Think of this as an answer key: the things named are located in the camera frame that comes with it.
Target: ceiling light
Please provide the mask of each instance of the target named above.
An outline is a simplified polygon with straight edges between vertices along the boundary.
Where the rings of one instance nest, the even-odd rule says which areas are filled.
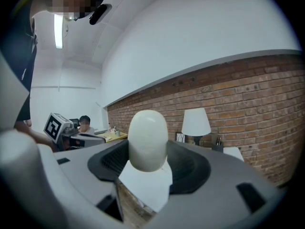
[[[63,28],[63,16],[54,14],[54,34],[55,34],[55,45],[56,48],[62,49],[62,28]]]

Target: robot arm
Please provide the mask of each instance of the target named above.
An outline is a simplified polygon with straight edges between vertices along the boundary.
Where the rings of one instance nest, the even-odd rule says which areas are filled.
[[[90,147],[106,142],[102,137],[79,133],[71,120],[57,113],[50,113],[44,133],[56,144],[59,151]]]

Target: person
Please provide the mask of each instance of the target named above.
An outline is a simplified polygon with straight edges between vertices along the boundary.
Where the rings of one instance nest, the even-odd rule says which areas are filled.
[[[94,135],[94,128],[90,127],[90,118],[87,115],[80,118],[80,124],[79,132]]]
[[[30,93],[37,53],[34,15],[42,11],[63,15],[67,20],[77,20],[95,11],[103,0],[20,0],[10,15],[9,30],[5,33],[0,52],[6,63]],[[36,143],[45,144],[56,152],[56,145],[46,135],[30,128],[30,94],[26,98],[15,128],[30,135]]]

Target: black rubber mat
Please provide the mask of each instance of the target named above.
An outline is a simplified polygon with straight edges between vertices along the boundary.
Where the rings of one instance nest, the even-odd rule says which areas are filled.
[[[128,140],[124,140],[88,161],[88,169],[100,180],[115,182],[129,160]],[[167,162],[172,170],[170,194],[193,193],[209,178],[211,166],[202,155],[173,141],[167,142]]]

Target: black headphones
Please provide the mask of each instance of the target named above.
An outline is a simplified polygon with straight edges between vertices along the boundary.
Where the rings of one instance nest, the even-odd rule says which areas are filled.
[[[78,16],[74,17],[74,20],[76,21],[92,14],[89,18],[90,24],[95,25],[99,23],[112,8],[111,4],[102,4],[103,1],[104,0],[96,0],[96,6],[94,7],[93,13],[92,11],[79,13]]]

